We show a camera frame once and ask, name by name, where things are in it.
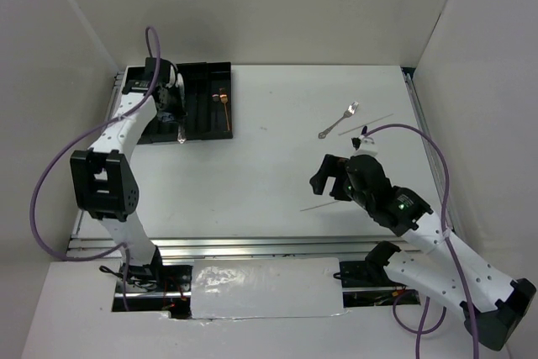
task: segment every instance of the white wall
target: white wall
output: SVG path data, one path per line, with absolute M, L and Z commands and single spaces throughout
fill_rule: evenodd
M 2 358 L 20 357 L 50 260 L 30 234 L 30 194 L 51 157 L 103 118 L 113 73 L 102 60 L 66 0 L 0 0 Z M 71 233 L 72 194 L 64 160 L 38 212 L 42 235 L 57 249 Z
M 538 0 L 449 0 L 416 71 L 472 244 L 538 285 Z M 535 357 L 538 302 L 515 331 Z
M 159 29 L 177 61 L 416 66 L 445 0 L 77 0 L 121 64 Z

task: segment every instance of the white table surface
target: white table surface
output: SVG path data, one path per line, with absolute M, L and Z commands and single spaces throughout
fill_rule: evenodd
M 50 264 L 23 359 L 414 358 L 414 336 L 396 324 L 389 307 L 309 319 L 174 320 L 160 312 L 112 313 L 115 279 L 98 270 L 101 264 Z M 419 323 L 421 307 L 402 306 L 398 312 L 407 324 Z M 439 312 L 434 306 L 427 325 Z M 424 337 L 421 353 L 428 359 L 469 358 L 471 336 L 447 315 L 439 330 Z M 480 357 L 509 359 L 506 350 L 486 348 Z
M 326 153 L 350 156 L 340 132 L 393 114 L 373 126 L 417 125 L 398 66 L 233 66 L 234 139 L 185 145 L 139 145 L 131 167 L 140 187 L 138 213 L 151 238 L 388 235 L 354 203 L 332 201 L 328 183 L 315 196 L 309 179 Z M 358 112 L 324 140 L 352 101 Z M 393 183 L 439 208 L 420 137 L 388 129 L 375 140 Z M 108 239 L 84 214 L 81 238 Z

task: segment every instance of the white panel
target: white panel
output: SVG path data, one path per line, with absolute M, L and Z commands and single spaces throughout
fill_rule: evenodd
M 52 156 L 103 118 L 113 74 L 66 0 L 0 0 L 0 10 L 0 351 L 15 358 L 49 261 L 30 234 L 30 194 Z M 41 233 L 60 249 L 76 212 L 70 176 L 64 160 L 38 204 Z
M 117 262 L 50 265 L 23 359 L 235 358 L 412 359 L 414 335 L 401 329 L 390 307 L 351 309 L 317 319 L 174 320 L 166 313 L 111 313 L 115 278 L 98 266 Z M 419 306 L 398 308 L 416 327 Z M 426 327 L 439 319 L 432 304 Z M 424 358 L 471 357 L 470 335 L 451 314 L 433 335 L 423 337 Z M 480 350 L 481 359 L 508 359 L 504 349 Z
M 194 262 L 194 319 L 328 317 L 345 312 L 338 258 Z
M 326 153 L 350 156 L 351 137 L 373 126 L 416 126 L 397 66 L 233 66 L 234 139 L 139 145 L 131 160 L 140 188 L 138 214 L 149 237 L 391 235 L 355 203 L 334 203 L 328 182 L 314 195 L 309 179 Z M 351 102 L 361 103 L 324 140 Z M 439 208 L 421 138 L 403 129 L 375 135 L 378 160 L 393 183 Z M 87 214 L 82 238 L 109 238 Z
M 113 56 L 147 25 L 180 61 L 415 66 L 445 0 L 77 0 Z
M 449 0 L 415 84 L 472 246 L 538 284 L 538 0 Z M 509 342 L 535 357 L 535 302 Z

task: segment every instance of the black tray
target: black tray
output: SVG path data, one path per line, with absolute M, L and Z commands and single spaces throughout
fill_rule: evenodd
M 233 138 L 231 63 L 184 63 L 177 65 L 177 69 L 185 87 L 187 140 Z M 143 66 L 128 68 L 126 82 L 139 79 L 143 73 Z M 223 94 L 228 96 L 226 110 L 223 103 L 214 101 L 214 95 Z M 177 122 L 161 122 L 155 117 L 145 127 L 138 143 L 175 142 L 178 127 Z

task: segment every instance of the black bracket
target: black bracket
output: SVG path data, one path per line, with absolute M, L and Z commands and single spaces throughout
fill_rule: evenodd
M 518 279 L 510 284 L 514 291 L 506 299 L 506 302 L 498 300 L 494 311 L 481 313 L 473 307 L 477 316 L 478 340 L 491 350 L 500 351 L 514 332 L 521 319 L 527 313 L 530 303 L 536 295 L 536 287 L 527 279 Z M 460 307 L 465 315 L 464 325 L 471 334 L 471 320 L 466 302 L 461 302 Z
M 76 204 L 94 219 L 124 222 L 136 210 L 139 189 L 125 155 L 75 150 L 70 164 Z M 96 178 L 102 172 L 106 179 Z
M 342 281 L 343 288 L 370 288 L 399 286 L 391 281 L 385 267 L 388 259 L 400 248 L 388 241 L 382 241 L 370 251 L 364 261 L 341 261 L 340 272 L 334 275 Z
M 345 164 L 348 159 L 333 155 L 325 155 L 321 167 L 318 172 L 310 178 L 310 185 L 315 195 L 323 195 L 325 185 L 329 177 L 335 178 L 335 184 L 330 192 L 330 196 L 337 201 L 351 201 L 351 198 L 344 192 L 345 181 L 347 174 L 345 172 Z

